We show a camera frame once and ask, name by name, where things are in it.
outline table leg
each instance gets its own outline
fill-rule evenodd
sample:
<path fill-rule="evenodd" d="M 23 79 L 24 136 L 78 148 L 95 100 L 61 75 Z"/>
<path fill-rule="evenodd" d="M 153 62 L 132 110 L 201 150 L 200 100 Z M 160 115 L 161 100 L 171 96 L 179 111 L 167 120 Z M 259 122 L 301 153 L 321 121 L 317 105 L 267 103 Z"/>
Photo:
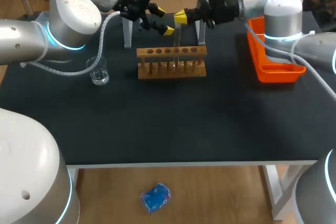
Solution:
<path fill-rule="evenodd" d="M 73 184 L 76 186 L 78 177 L 78 168 L 68 168 Z"/>
<path fill-rule="evenodd" d="M 300 175 L 309 165 L 290 165 L 279 179 L 275 165 L 264 165 L 273 220 L 282 221 L 292 209 L 292 191 Z"/>

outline black tabletop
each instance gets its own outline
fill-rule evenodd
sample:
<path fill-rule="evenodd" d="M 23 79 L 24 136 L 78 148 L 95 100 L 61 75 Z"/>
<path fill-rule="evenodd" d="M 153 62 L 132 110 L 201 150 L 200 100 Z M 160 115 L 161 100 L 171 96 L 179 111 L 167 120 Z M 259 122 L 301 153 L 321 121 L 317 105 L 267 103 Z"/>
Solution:
<path fill-rule="evenodd" d="M 173 26 L 168 15 L 165 21 Z M 318 29 L 304 13 L 304 31 Z M 181 45 L 196 44 L 185 27 Z M 10 66 L 0 106 L 42 123 L 68 165 L 314 160 L 335 147 L 336 104 L 306 73 L 295 84 L 262 84 L 239 21 L 206 31 L 207 77 L 138 80 L 136 48 L 172 46 L 172 38 L 133 28 L 123 49 L 121 18 L 107 25 L 103 55 L 110 82 L 60 77 Z M 85 68 L 98 34 L 60 70 Z M 321 72 L 336 90 L 336 77 Z"/>

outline orange plastic tray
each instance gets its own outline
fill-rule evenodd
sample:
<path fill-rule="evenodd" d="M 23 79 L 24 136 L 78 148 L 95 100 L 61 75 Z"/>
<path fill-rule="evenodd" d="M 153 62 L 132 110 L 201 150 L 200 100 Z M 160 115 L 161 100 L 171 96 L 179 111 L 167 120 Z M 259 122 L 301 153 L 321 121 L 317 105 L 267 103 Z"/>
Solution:
<path fill-rule="evenodd" d="M 265 22 L 264 17 L 254 18 L 248 21 L 250 27 L 262 41 L 265 41 Z M 258 79 L 268 83 L 288 83 L 296 82 L 300 75 L 304 74 L 306 68 L 294 64 L 275 63 L 267 59 L 264 47 L 252 36 L 247 34 L 254 66 L 257 71 Z"/>

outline blue plastic bag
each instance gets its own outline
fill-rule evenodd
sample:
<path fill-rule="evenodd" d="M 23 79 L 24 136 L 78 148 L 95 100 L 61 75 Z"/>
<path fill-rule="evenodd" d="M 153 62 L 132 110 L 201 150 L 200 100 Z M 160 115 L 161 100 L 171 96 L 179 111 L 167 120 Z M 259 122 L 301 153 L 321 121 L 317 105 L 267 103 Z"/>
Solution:
<path fill-rule="evenodd" d="M 160 183 L 148 193 L 140 195 L 140 199 L 149 213 L 155 212 L 166 205 L 171 197 L 168 187 Z"/>

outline robotic arm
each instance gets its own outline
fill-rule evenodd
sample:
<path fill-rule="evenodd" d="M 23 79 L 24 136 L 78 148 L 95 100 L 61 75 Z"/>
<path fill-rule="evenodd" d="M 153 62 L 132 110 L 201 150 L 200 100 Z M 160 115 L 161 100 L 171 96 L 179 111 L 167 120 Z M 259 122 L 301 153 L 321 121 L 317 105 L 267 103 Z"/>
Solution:
<path fill-rule="evenodd" d="M 303 0 L 200 0 L 195 9 L 184 9 L 175 14 L 175 22 L 190 24 L 203 20 L 214 28 L 235 18 L 242 21 L 265 17 L 265 44 L 287 52 L 286 55 L 266 48 L 269 60 L 292 63 L 293 53 L 313 67 L 336 73 L 336 34 L 302 34 Z"/>
<path fill-rule="evenodd" d="M 48 22 L 0 20 L 0 65 L 17 62 L 65 60 L 67 53 L 82 49 L 101 25 L 100 12 L 112 9 L 142 28 L 171 35 L 174 29 L 157 24 L 146 15 L 165 12 L 150 0 L 49 0 Z"/>

